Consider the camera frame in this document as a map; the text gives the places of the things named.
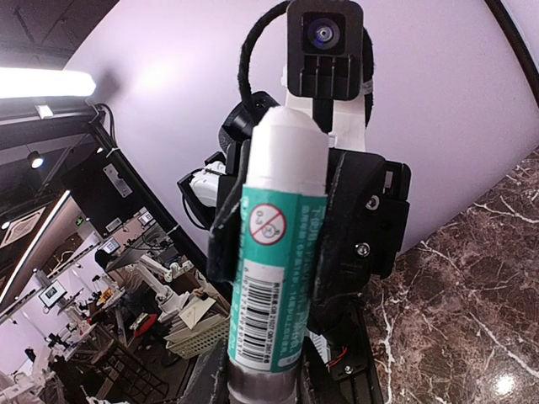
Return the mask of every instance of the prohibition symbol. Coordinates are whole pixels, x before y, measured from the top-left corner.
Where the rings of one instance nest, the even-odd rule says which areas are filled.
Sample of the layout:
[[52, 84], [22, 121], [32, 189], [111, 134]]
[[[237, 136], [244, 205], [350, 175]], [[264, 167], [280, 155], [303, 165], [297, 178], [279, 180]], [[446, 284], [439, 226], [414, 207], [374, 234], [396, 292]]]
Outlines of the prohibition symbol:
[[258, 205], [249, 218], [249, 231], [258, 244], [273, 246], [285, 236], [285, 214], [273, 205]]

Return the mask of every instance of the brown marble countertop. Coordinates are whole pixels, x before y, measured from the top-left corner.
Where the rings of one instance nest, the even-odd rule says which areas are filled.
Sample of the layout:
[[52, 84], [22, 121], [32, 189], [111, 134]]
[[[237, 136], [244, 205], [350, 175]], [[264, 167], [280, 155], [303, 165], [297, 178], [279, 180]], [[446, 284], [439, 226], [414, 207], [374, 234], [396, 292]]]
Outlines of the brown marble countertop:
[[539, 403], [539, 151], [371, 282], [387, 404]]

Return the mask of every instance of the light fixture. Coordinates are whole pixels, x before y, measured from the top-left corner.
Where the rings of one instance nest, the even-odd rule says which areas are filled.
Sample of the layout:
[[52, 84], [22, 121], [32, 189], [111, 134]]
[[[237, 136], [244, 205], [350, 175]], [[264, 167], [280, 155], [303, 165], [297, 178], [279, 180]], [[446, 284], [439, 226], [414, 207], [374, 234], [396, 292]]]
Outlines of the light fixture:
[[43, 157], [37, 151], [31, 151], [27, 158], [30, 163], [30, 166], [33, 169], [41, 167], [41, 165], [45, 161]]
[[93, 91], [87, 73], [0, 67], [0, 98], [89, 97]]
[[38, 241], [43, 236], [43, 233], [45, 233], [45, 230], [47, 230], [47, 227], [52, 222], [60, 208], [64, 205], [67, 198], [69, 197], [70, 191], [64, 192], [64, 194], [61, 196], [61, 198], [56, 202], [56, 205], [54, 205], [54, 208], [52, 208], [51, 213], [46, 217], [45, 221], [43, 222], [43, 225], [38, 230], [38, 232], [35, 234], [34, 240], [30, 243], [26, 251], [24, 252], [23, 256], [21, 257], [19, 263], [15, 267], [15, 270], [11, 273], [11, 276], [9, 277], [8, 282], [6, 283], [5, 288], [3, 288], [2, 294], [0, 294], [0, 304], [2, 304], [3, 300], [6, 297], [6, 294], [8, 293], [9, 287], [11, 284], [15, 281], [15, 278], [17, 278], [17, 274], [23, 267], [24, 263], [28, 259], [28, 256], [34, 251], [35, 245], [38, 243]]

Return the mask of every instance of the black camera housing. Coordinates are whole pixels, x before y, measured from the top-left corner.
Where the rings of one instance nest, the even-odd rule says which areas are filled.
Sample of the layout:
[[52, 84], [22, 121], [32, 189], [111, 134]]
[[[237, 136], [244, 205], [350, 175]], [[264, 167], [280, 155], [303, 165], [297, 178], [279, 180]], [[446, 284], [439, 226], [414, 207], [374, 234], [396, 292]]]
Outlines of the black camera housing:
[[305, 98], [350, 101], [358, 97], [361, 6], [350, 0], [293, 0], [286, 15], [288, 90]]

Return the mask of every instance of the glue stick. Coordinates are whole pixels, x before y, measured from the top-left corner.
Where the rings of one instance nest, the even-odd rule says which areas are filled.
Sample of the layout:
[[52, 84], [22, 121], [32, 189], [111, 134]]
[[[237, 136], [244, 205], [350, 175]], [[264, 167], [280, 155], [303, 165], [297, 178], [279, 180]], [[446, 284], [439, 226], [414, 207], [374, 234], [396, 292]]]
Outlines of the glue stick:
[[295, 390], [327, 170], [328, 135], [308, 115], [275, 107], [254, 128], [228, 346], [229, 391], [243, 404]]

